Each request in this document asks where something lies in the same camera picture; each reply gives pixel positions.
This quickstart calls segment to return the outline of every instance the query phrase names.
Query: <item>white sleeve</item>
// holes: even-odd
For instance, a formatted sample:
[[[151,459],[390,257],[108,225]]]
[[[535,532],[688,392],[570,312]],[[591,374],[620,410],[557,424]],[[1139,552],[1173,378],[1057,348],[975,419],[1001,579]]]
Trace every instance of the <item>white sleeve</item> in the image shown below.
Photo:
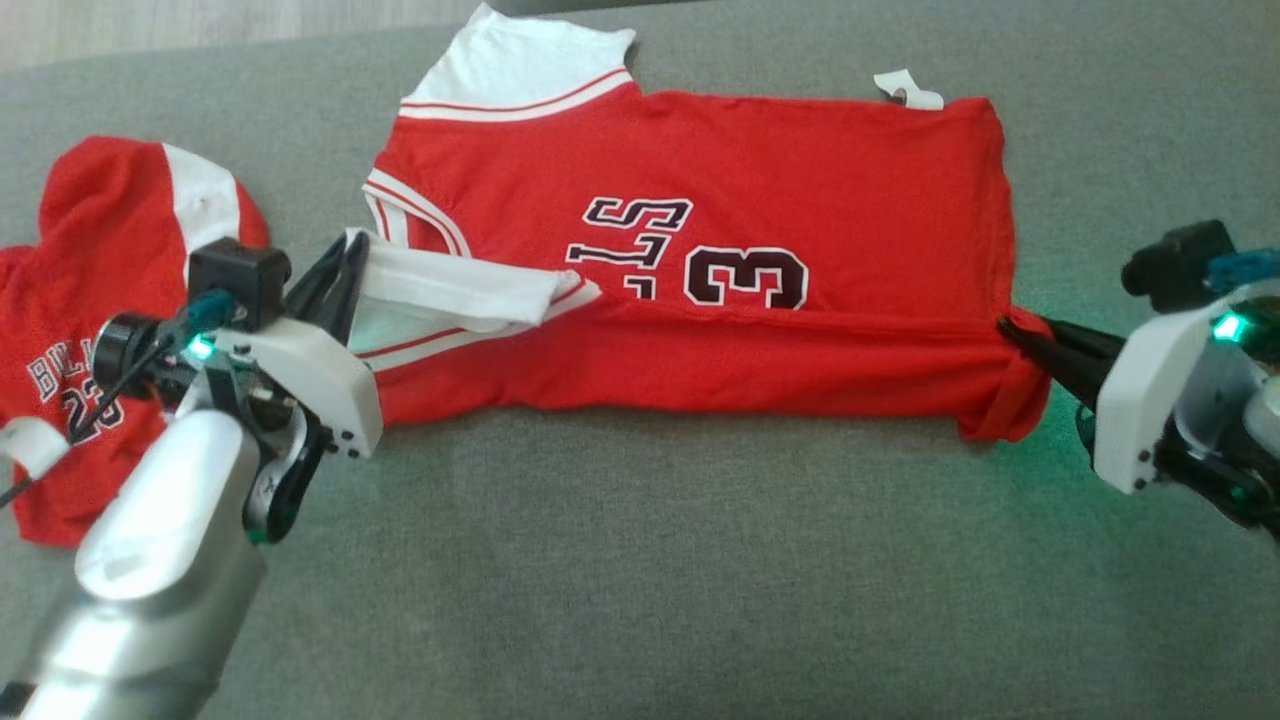
[[[632,29],[508,18],[481,4],[403,106],[518,110],[556,102],[607,77],[617,87],[631,81],[623,56],[632,40]]]
[[[161,145],[173,183],[173,217],[187,255],[224,237],[239,240],[239,193],[230,172],[195,152]],[[187,283],[186,263],[182,282]]]
[[[348,228],[347,241],[360,232]],[[347,347],[371,352],[452,328],[538,327],[553,301],[580,282],[572,272],[408,250],[372,237]]]

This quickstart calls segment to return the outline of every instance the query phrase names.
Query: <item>red stripe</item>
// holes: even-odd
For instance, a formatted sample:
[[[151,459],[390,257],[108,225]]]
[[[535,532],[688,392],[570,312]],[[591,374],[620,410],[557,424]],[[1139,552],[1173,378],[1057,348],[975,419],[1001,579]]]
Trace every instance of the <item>red stripe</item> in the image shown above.
[[[447,331],[438,332],[435,334],[429,334],[426,337],[420,337],[417,340],[411,340],[408,342],[402,342],[399,345],[393,345],[390,347],[379,347],[378,350],[371,350],[369,352],[357,352],[356,357],[378,357],[379,355],[387,355],[388,352],[396,352],[397,350],[404,350],[406,347],[417,347],[424,342],[431,342],[433,340],[440,340],[442,337],[449,337],[452,334],[458,334],[466,332],[462,328],[451,328]]]
[[[556,304],[557,304],[557,302],[559,302],[561,300],[564,300],[564,299],[566,299],[566,297],[568,297],[570,295],[573,295],[575,292],[577,292],[577,291],[582,290],[582,286],[585,286],[585,284],[586,284],[586,278],[584,278],[582,275],[579,275],[579,277],[577,277],[577,284],[576,284],[576,286],[573,286],[573,288],[572,288],[572,290],[570,290],[570,291],[567,291],[567,292],[562,292],[562,293],[557,295],[556,297],[552,297],[552,305],[556,305]]]
[[[552,105],[554,102],[559,102],[561,100],[568,99],[573,95],[577,95],[579,92],[584,92],[585,90],[595,85],[599,85],[618,73],[625,73],[625,72],[627,72],[626,68],[618,68],[616,70],[611,70],[576,90],[566,92],[564,95],[552,97],[550,100],[543,100],[541,102],[534,102],[531,105],[518,105],[515,108],[476,108],[472,105],[453,105],[449,102],[401,102],[401,108],[447,108],[449,110],[471,110],[475,113],[515,113],[518,110],[532,110],[534,108],[541,108],[544,105]]]
[[[387,222],[387,209],[383,208],[383,201],[381,200],[375,200],[374,202],[378,205],[378,218],[379,218],[379,220],[381,222],[381,225],[383,225],[381,227],[383,237],[385,237],[387,240],[389,240],[392,242],[396,242],[396,238],[392,237],[392,224]]]
[[[451,255],[462,255],[462,251],[460,250],[460,247],[462,245],[458,242],[458,240],[456,237],[453,237],[453,233],[449,232],[448,223],[440,220],[439,215],[428,211],[425,208],[419,206],[416,202],[413,202],[408,197],[404,197],[403,195],[396,192],[394,190],[390,190],[388,187],[383,187],[383,186],[378,184],[374,181],[365,181],[365,184],[367,184],[369,187],[371,187],[371,188],[374,188],[374,190],[376,190],[379,192],[385,192],[387,195],[390,195],[396,200],[399,200],[404,205],[408,205],[413,210],[417,210],[419,213],[421,213],[424,218],[430,218],[430,219],[435,220],[435,223],[433,223],[433,224],[435,224],[436,229],[440,231],[440,236],[444,237],[444,243],[449,246],[449,254]]]

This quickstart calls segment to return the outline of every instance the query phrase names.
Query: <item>black cable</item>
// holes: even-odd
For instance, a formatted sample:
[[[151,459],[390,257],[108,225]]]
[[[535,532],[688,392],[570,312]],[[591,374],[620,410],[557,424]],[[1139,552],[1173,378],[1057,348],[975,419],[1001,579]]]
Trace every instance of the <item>black cable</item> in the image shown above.
[[[102,414],[106,413],[106,409],[110,407],[113,402],[115,402],[116,397],[120,397],[120,393],[124,392],[124,388],[128,387],[129,383],[132,383],[138,377],[138,374],[147,368],[147,365],[154,363],[156,357],[159,357],[166,350],[169,350],[172,345],[173,345],[173,336],[164,336],[156,342],[155,347],[148,350],[147,354],[140,357],[137,363],[129,365],[129,369],[125,370],[124,375],[120,377],[120,382],[115,383],[115,387],[113,387],[111,389],[109,389],[102,395],[102,397],[97,401],[97,407],[95,407],[93,411],[90,413],[88,418],[84,418],[78,427],[72,429],[69,438],[72,447],[74,447],[76,443],[88,437],[90,430],[93,428],[93,423],[99,421],[102,418]],[[35,483],[36,480],[27,477],[23,478],[22,482],[6,489],[4,493],[0,493],[0,510],[6,507],[10,502],[14,501],[15,497],[26,492]]]
[[[152,361],[155,361],[156,357],[159,357],[161,354],[169,350],[170,345],[173,345],[173,336],[164,336],[163,338],[157,340],[155,346],[151,350],[148,350],[146,355],[140,357],[137,363],[129,365],[129,369],[125,370],[123,375],[120,375],[120,382],[115,383],[115,387],[105,392],[102,397],[99,398],[97,407],[95,407],[93,411],[90,413],[88,418],[84,418],[81,421],[79,427],[72,430],[70,443],[73,446],[90,436],[90,433],[93,429],[93,423],[99,421],[102,418],[102,415],[106,413],[106,409],[110,407],[113,402],[115,402],[116,397],[120,397],[122,392],[124,392],[124,388],[129,387],[129,383],[132,383],[138,377],[138,374],[147,368],[147,365],[150,365]]]
[[[18,483],[18,484],[13,486],[12,488],[9,488],[9,489],[4,491],[3,493],[0,493],[0,509],[5,507],[10,502],[13,502],[13,498],[15,498],[19,495],[22,495],[23,491],[26,491],[27,488],[29,488],[32,486],[32,483],[35,483],[35,482],[36,480],[33,480],[29,477],[27,477],[27,478],[23,478],[20,483]]]

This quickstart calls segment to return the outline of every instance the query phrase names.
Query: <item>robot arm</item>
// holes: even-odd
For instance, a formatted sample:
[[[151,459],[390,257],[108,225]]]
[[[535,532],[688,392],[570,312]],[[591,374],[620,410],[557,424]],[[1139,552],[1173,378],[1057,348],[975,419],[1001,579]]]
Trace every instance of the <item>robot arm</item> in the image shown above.
[[[292,528],[325,452],[367,457],[381,437],[372,373],[344,347],[365,243],[334,243],[288,297],[283,254],[214,243],[177,319],[104,327],[95,378],[170,423],[82,542],[0,719],[200,712],[266,573],[259,546]],[[56,432],[6,432],[33,477],[65,452]]]
[[[1001,332],[1080,401],[1093,470],[1124,493],[1183,484],[1280,542],[1280,266],[1220,222],[1169,233],[1125,266],[1162,313],[1128,340],[1059,320]]]

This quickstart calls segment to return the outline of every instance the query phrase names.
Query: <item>red shirt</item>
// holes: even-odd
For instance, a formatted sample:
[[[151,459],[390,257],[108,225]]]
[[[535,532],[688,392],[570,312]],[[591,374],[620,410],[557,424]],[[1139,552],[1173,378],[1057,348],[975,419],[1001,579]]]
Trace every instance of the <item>red shirt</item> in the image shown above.
[[[69,434],[97,407],[102,324],[186,304],[187,254],[221,237],[265,246],[266,225],[223,168],[157,142],[91,137],[58,159],[40,243],[0,250],[0,425],[38,416]],[[160,407],[119,400],[95,433],[14,501],[23,538],[76,546],[164,429]],[[19,468],[15,480],[23,478]]]
[[[582,282],[538,328],[366,352],[388,423],[488,405],[950,415],[1019,439],[1048,380],[1015,314],[1004,133],[941,111],[645,94],[631,31],[481,6],[365,184],[390,242]]]

